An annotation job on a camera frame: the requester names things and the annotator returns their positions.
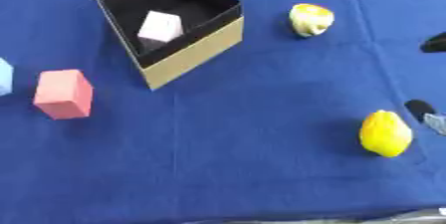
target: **white block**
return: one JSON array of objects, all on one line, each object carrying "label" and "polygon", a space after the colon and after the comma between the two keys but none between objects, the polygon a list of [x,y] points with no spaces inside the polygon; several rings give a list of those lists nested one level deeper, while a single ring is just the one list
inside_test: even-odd
[{"label": "white block", "polygon": [[154,48],[183,34],[178,15],[149,11],[137,37],[146,48]]}]

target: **blue cube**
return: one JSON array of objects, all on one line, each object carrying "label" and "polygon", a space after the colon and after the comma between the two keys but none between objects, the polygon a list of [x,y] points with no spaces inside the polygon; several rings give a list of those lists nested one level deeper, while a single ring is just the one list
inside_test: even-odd
[{"label": "blue cube", "polygon": [[0,58],[0,96],[12,93],[12,75],[14,68]]}]

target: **ball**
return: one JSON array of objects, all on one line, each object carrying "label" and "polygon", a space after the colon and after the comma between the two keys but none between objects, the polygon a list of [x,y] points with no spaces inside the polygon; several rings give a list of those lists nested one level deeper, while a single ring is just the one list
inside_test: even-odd
[{"label": "ball", "polygon": [[335,21],[335,14],[327,8],[313,4],[297,4],[290,11],[290,20],[297,34],[317,36]]}]

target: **pink block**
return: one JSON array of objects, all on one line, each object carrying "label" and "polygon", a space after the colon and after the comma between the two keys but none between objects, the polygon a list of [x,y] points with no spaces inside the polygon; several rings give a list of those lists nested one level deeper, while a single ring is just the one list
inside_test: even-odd
[{"label": "pink block", "polygon": [[90,115],[93,87],[79,70],[42,72],[34,105],[53,119]]}]

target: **yellow lemon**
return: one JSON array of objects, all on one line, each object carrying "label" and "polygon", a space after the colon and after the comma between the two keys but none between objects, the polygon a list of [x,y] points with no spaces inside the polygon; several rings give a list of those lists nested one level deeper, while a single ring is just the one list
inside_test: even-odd
[{"label": "yellow lemon", "polygon": [[360,143],[370,151],[394,157],[412,142],[412,130],[395,112],[380,110],[370,114],[362,123]]},{"label": "yellow lemon", "polygon": [[335,14],[318,5],[297,4],[290,11],[290,20],[296,33],[303,37],[320,35],[335,20]]}]

